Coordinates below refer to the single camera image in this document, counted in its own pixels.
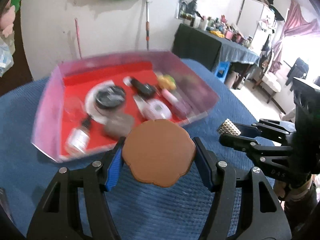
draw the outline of stuffed toy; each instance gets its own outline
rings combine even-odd
[[[175,80],[169,75],[158,76],[158,85],[161,89],[169,91],[177,89]]]
[[[14,5],[15,6],[15,13],[17,13],[20,9],[20,1],[21,0],[11,0],[11,6]]]
[[[221,22],[227,23],[227,19],[224,15],[221,15]]]
[[[0,18],[0,31],[6,38],[13,33],[13,22],[16,18],[16,7],[10,5],[11,0],[5,6],[5,11]]]

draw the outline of white cabinet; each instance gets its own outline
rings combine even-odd
[[[275,14],[267,5],[257,0],[244,0],[237,26],[245,37],[252,36],[253,51],[258,55],[260,55],[263,45],[270,34],[270,32],[265,32],[259,25],[260,20],[266,19],[273,25]]]

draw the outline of bottle label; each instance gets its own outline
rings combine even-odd
[[[90,137],[82,130],[75,130],[68,139],[68,144],[84,153],[87,149]]]

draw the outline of table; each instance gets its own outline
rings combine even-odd
[[[234,88],[252,70],[252,65],[259,66],[260,60],[260,56],[240,44],[185,24],[180,24],[177,30],[172,52],[180,58],[196,60],[211,72],[220,62],[241,63],[240,77]]]
[[[251,124],[256,120],[245,106],[209,70],[193,60],[184,60],[220,96],[210,115],[185,127],[190,136],[201,138],[208,150],[220,160],[236,168],[249,170],[252,162],[244,153],[220,145],[218,126],[227,118]],[[24,85],[0,98],[0,187],[5,188],[17,228],[26,235],[35,208],[54,174],[61,167],[79,169],[101,156],[91,156],[68,163],[53,163],[31,145],[31,133],[42,91],[47,79]],[[259,143],[272,143],[257,138]],[[237,191],[230,234],[237,224],[240,210]],[[80,191],[80,212],[84,232],[90,234],[85,219],[83,191]],[[195,164],[190,172],[170,188],[159,188],[134,180],[124,166],[118,184],[106,193],[115,225],[123,240],[136,239],[198,239],[204,226],[213,195],[201,182]]]

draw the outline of pink curtain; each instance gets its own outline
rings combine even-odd
[[[280,60],[283,39],[290,36],[304,35],[320,37],[320,27],[318,21],[317,19],[314,19],[311,23],[308,23],[302,16],[300,5],[291,0],[288,18],[284,24],[281,37],[273,47],[275,58],[272,62],[270,72],[276,73],[281,68]]]

